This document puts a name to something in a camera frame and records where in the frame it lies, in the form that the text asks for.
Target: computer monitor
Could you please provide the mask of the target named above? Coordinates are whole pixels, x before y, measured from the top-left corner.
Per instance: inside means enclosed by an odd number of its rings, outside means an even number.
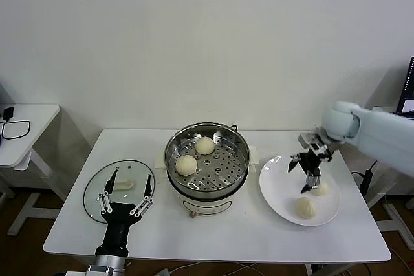
[[[404,88],[395,113],[400,116],[414,118],[414,57],[409,62]]]

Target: wooden floor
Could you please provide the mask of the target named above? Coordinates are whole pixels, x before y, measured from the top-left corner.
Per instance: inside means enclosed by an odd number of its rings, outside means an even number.
[[[85,266],[77,260],[59,255],[49,255],[43,251],[43,243],[53,225],[53,220],[28,219],[18,236],[7,235],[21,206],[29,196],[29,192],[19,191],[14,199],[8,200],[0,210],[0,275],[4,276],[53,276],[65,271],[84,271]],[[414,232],[414,211],[404,207],[407,199],[390,198],[407,226]],[[43,193],[36,207],[59,208],[62,201],[53,193]],[[375,205],[371,212],[376,220],[387,220],[387,214],[381,204]],[[414,251],[407,249],[397,232],[383,234],[388,246],[392,247],[409,264],[414,260]],[[153,276],[163,268],[172,270],[174,267],[190,262],[170,262],[160,260],[135,260],[127,267],[127,276]],[[387,263],[368,264],[373,276],[411,275],[403,263],[393,254]],[[235,271],[240,266],[232,263],[202,263],[190,268],[178,270],[174,276],[220,276]],[[254,266],[266,276],[297,276],[306,275],[302,264],[256,264]],[[352,276],[369,276],[363,264],[350,269]],[[255,271],[244,269],[233,274],[235,276],[259,275]]]

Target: steamed bun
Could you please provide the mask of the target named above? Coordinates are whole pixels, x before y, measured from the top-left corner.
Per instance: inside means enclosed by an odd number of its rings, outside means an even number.
[[[195,143],[195,150],[202,155],[210,154],[214,151],[214,141],[210,137],[201,137]]]
[[[299,198],[296,201],[296,213],[304,219],[313,218],[316,216],[316,205],[307,197]]]
[[[175,169],[182,176],[190,176],[197,170],[197,161],[191,155],[180,156]]]
[[[317,196],[327,196],[331,194],[331,187],[326,182],[321,182],[317,189],[311,190],[311,193]]]

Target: glass lid rim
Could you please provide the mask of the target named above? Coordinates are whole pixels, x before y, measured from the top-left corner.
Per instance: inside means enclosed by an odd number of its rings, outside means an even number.
[[[88,181],[87,185],[85,186],[85,189],[83,190],[83,195],[82,195],[82,205],[83,205],[83,209],[85,210],[85,212],[86,212],[86,214],[89,216],[89,218],[91,218],[92,220],[97,221],[97,222],[102,223],[102,224],[107,224],[107,222],[102,222],[102,221],[98,220],[97,218],[94,218],[93,216],[91,216],[91,214],[90,214],[90,213],[88,212],[88,210],[86,209],[86,205],[85,205],[85,195],[86,195],[86,190],[87,190],[87,188],[89,187],[89,184],[91,184],[91,182],[92,182],[92,180],[95,178],[95,176],[96,176],[97,174],[99,174],[101,171],[103,171],[105,168],[107,168],[107,167],[109,167],[109,166],[111,166],[111,165],[113,165],[113,164],[115,164],[115,163],[120,163],[120,162],[128,162],[128,161],[140,163],[140,164],[142,164],[142,165],[146,166],[146,167],[149,169],[149,172],[151,173],[152,177],[154,178],[154,182],[153,182],[153,189],[152,189],[152,194],[151,194],[151,196],[150,196],[150,197],[153,197],[153,196],[154,196],[154,192],[155,192],[155,184],[156,184],[156,182],[155,182],[155,175],[154,175],[154,172],[153,172],[153,170],[150,168],[150,166],[148,166],[148,165],[147,165],[147,164],[145,164],[144,162],[141,162],[140,160],[134,160],[134,159],[125,159],[125,160],[118,160],[118,161],[111,162],[111,163],[109,163],[109,164],[105,165],[105,166],[104,166],[103,168],[101,168],[99,171],[97,171],[97,172],[96,172],[96,173],[92,176],[92,178]]]

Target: robotic hand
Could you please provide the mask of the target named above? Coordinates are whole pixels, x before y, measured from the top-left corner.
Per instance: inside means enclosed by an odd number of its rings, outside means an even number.
[[[297,163],[307,175],[301,193],[319,186],[322,161],[344,143],[377,158],[396,170],[414,176],[414,121],[387,112],[361,108],[355,103],[336,102],[322,116],[322,127],[298,138],[307,153],[292,155],[288,171]]]
[[[86,272],[67,272],[65,276],[124,276],[125,259],[128,257],[127,240],[129,228],[140,221],[144,213],[151,207],[151,175],[148,175],[144,197],[137,205],[111,202],[116,174],[115,169],[106,182],[103,193],[99,193],[98,201],[101,215],[108,223],[103,243],[95,251],[95,262]]]

